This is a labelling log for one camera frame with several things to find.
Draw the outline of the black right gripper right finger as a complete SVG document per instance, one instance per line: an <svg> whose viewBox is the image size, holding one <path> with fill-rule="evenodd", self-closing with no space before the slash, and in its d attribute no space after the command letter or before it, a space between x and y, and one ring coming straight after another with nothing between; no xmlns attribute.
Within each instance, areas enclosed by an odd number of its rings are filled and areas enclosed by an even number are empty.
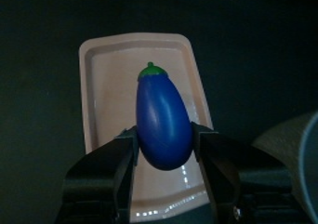
<svg viewBox="0 0 318 224"><path fill-rule="evenodd" d="M212 224L309 224L291 194L291 171L262 150L192 124Z"/></svg>

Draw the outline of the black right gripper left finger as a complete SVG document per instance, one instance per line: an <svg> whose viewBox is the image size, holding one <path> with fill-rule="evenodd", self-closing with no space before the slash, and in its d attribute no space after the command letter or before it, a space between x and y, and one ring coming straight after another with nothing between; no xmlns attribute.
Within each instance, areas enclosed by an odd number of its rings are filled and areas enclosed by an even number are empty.
<svg viewBox="0 0 318 224"><path fill-rule="evenodd" d="M55 224L129 224L136 128L124 130L69 168Z"/></svg>

